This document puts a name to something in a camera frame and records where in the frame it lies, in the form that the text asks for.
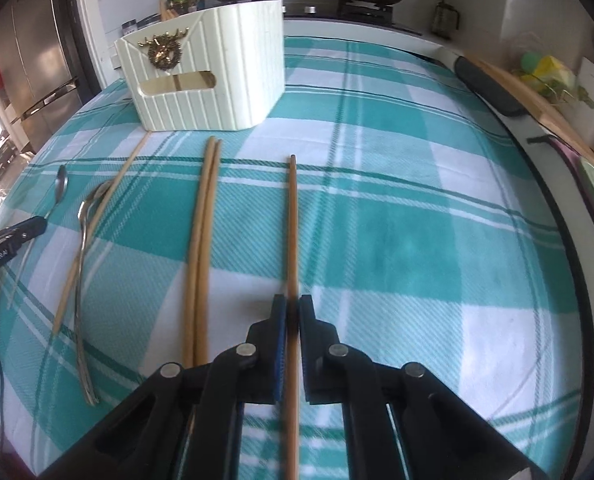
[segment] stainless steel refrigerator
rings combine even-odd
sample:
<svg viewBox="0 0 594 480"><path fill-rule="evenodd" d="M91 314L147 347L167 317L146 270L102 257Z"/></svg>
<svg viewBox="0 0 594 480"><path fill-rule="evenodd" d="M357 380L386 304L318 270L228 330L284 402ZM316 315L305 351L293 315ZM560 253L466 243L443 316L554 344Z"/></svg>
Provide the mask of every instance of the stainless steel refrigerator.
<svg viewBox="0 0 594 480"><path fill-rule="evenodd" d="M0 11L0 98L37 152L100 91L75 0L8 0Z"/></svg>

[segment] green and white checkered tablecloth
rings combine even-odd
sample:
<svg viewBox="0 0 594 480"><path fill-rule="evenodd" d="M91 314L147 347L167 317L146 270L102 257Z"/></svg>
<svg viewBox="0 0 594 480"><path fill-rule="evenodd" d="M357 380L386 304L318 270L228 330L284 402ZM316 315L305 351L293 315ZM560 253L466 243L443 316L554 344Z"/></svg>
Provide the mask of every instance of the green and white checkered tablecloth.
<svg viewBox="0 0 594 480"><path fill-rule="evenodd" d="M370 43L291 37L285 95L264 123L219 132L210 353L244 340L282 291L287 158L299 181L302 293L374 361L426 364L553 478L578 412L581 350L554 219L508 133L445 68ZM100 406L75 368L72 314L53 314L79 243L78 205L144 130L124 82L40 151L0 226L45 214L60 164L66 197L0 271L7 436L35 472L144 377L180 359L185 258L203 147L213 132L157 132L111 200L88 253L84 331ZM278 410L247 406L239 476L279 474ZM301 406L301 476L347 478L339 406Z"/></svg>

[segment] white basket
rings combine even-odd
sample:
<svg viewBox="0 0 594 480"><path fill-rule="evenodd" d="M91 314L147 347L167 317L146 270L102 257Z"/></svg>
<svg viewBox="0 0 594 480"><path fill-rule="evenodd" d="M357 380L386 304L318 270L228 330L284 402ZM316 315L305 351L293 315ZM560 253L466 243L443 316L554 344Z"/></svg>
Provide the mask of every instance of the white basket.
<svg viewBox="0 0 594 480"><path fill-rule="evenodd" d="M178 40L180 62L170 70L155 68L149 47L138 45L186 28ZM185 14L132 32L116 47L147 130L250 128L267 117L285 88L280 0Z"/></svg>

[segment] screw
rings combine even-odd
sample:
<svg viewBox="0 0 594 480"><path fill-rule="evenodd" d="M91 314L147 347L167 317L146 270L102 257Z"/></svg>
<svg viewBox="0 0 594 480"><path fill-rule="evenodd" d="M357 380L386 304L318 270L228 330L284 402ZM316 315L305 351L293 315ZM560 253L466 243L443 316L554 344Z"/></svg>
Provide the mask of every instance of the screw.
<svg viewBox="0 0 594 480"><path fill-rule="evenodd" d="M166 363L163 367L159 369L159 373L161 373L161 376L167 379L177 377L180 371L181 367L177 363Z"/></svg>
<svg viewBox="0 0 594 480"><path fill-rule="evenodd" d="M335 357L344 357L348 355L348 347L346 345L336 343L328 347L328 353L330 355L334 355Z"/></svg>
<svg viewBox="0 0 594 480"><path fill-rule="evenodd" d="M249 357L254 355L257 351L257 347L253 345L253 343L242 343L241 345L237 346L237 355L241 355L242 357Z"/></svg>
<svg viewBox="0 0 594 480"><path fill-rule="evenodd" d="M426 369L419 363L408 363L404 366L404 371L411 377L423 377Z"/></svg>

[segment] metal spoon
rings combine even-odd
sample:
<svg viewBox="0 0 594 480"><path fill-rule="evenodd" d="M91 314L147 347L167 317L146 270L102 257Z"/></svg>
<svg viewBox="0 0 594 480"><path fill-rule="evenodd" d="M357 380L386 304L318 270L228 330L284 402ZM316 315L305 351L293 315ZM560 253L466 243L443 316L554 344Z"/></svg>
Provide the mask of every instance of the metal spoon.
<svg viewBox="0 0 594 480"><path fill-rule="evenodd" d="M66 186L68 186L68 172L66 171L66 166L62 164L58 168L57 175L55 176L55 203L53 203L52 208L50 208L48 210L48 213L46 213L44 215L44 218L46 220L48 220L48 217L55 210L58 203L61 202L62 199L64 198L64 193L66 193ZM24 253L24 257L22 258L21 263L20 263L20 270L17 273L17 276L15 277L15 283L13 284L13 292L10 295L10 298L8 300L8 305L6 306L6 308L10 308L10 306L13 303L13 299L15 298L15 293L17 292L18 284L20 282L20 277L22 275L22 272L24 272L24 267L26 266L26 260L28 259L28 255L30 254L31 249L33 248L35 240L37 240L37 239L33 238L30 241L30 243L28 244L28 247L26 248L26 252Z"/></svg>
<svg viewBox="0 0 594 480"><path fill-rule="evenodd" d="M80 205L80 210L77 212L77 219L80 221L80 229L82 231L82 244L80 253L77 259L77 280L75 281L75 309L73 319L73 332L75 334L76 347L76 361L77 372L80 376L80 383L84 391L84 398L91 406L98 404L100 399L95 393L92 380L90 379L90 372L86 363L86 356L84 353L84 338L82 337L82 270L84 269L84 253L86 251L86 242L88 238L88 213L91 208L103 198L110 188L113 180L102 182L95 186L88 196Z"/></svg>

